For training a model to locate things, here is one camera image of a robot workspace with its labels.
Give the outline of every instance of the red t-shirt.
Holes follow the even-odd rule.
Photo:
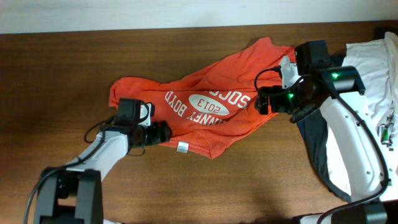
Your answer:
[[[187,142],[189,151],[214,159],[276,115],[260,115],[254,109],[254,78],[261,70],[278,66],[285,55],[294,61],[294,48],[274,46],[270,38],[262,38],[179,81],[121,78],[111,88],[109,105],[118,106],[120,98],[152,102],[152,120],[166,120],[173,131],[170,142],[163,146]],[[276,72],[266,72],[258,79],[258,86],[273,85],[281,85]]]

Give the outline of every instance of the green light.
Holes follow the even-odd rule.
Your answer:
[[[337,73],[332,73],[331,76],[332,76],[334,79],[336,79],[337,77],[339,77],[339,74],[337,74]]]

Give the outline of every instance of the white oval logo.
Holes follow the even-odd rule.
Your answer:
[[[229,111],[224,105],[207,96],[193,94],[189,96],[189,102],[196,110],[202,113],[229,115]]]

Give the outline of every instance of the wooden tabletop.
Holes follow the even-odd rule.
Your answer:
[[[331,54],[393,22],[0,35],[0,222],[21,223],[41,171],[88,145],[83,134],[115,114],[120,77],[171,82],[261,37],[295,46],[325,39]],[[343,204],[319,181],[296,125],[280,114],[214,160],[152,146],[103,181],[104,215],[126,223],[249,223]]]

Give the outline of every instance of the shirt tag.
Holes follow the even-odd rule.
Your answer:
[[[177,146],[177,152],[187,153],[188,152],[188,147],[189,147],[189,143],[179,141],[178,142],[178,146]]]

